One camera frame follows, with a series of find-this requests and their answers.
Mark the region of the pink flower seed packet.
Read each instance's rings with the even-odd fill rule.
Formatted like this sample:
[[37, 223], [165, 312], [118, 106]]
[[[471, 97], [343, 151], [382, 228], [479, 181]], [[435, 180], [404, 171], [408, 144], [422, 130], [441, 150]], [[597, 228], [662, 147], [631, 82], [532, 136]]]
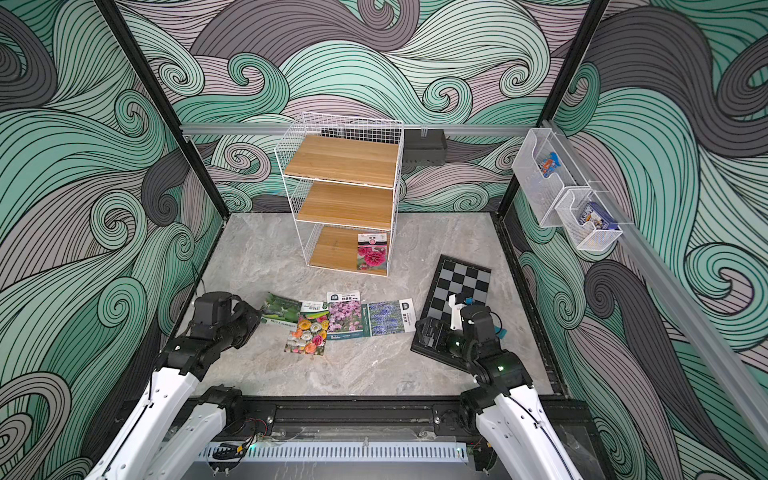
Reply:
[[367, 305], [359, 291], [327, 293], [328, 339], [348, 340], [368, 337], [370, 326]]

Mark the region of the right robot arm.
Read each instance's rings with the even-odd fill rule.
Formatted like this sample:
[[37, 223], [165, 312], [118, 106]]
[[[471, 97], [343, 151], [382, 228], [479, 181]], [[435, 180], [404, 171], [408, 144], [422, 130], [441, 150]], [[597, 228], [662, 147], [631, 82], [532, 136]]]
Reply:
[[412, 350], [472, 376], [476, 386], [459, 395], [459, 420], [491, 445], [511, 478], [581, 479], [523, 362], [501, 346], [494, 319], [475, 304], [460, 308], [457, 321], [420, 319]]

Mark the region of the mixed colour flower seed packet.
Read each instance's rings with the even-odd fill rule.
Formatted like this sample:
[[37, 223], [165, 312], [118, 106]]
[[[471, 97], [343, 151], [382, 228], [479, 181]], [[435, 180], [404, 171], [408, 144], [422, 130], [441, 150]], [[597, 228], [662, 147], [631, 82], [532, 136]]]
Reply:
[[289, 334], [284, 351], [286, 353], [322, 356], [328, 340], [330, 325], [329, 309], [326, 302], [303, 302], [297, 325]]

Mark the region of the green leaf seed packet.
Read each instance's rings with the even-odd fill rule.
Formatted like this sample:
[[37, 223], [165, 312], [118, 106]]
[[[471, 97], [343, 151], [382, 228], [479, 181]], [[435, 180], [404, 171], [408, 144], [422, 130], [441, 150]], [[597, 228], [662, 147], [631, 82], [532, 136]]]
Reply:
[[260, 309], [262, 322], [295, 329], [301, 307], [301, 301], [268, 292]]

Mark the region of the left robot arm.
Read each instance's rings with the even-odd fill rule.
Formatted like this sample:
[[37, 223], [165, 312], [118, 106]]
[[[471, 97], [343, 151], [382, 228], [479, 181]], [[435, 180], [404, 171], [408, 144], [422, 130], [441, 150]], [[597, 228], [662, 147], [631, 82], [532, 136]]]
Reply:
[[239, 296], [214, 291], [194, 302], [188, 331], [169, 340], [137, 405], [89, 479], [180, 479], [217, 435], [248, 422], [242, 392], [209, 388], [169, 440], [173, 421], [210, 367], [229, 349], [246, 345], [262, 312]]

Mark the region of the lavender seed packet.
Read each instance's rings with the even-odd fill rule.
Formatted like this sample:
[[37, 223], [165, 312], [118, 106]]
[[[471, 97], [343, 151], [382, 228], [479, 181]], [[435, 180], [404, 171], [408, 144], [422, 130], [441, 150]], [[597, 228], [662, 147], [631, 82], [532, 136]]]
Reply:
[[417, 318], [410, 298], [369, 303], [364, 306], [363, 313], [372, 337], [415, 331]]

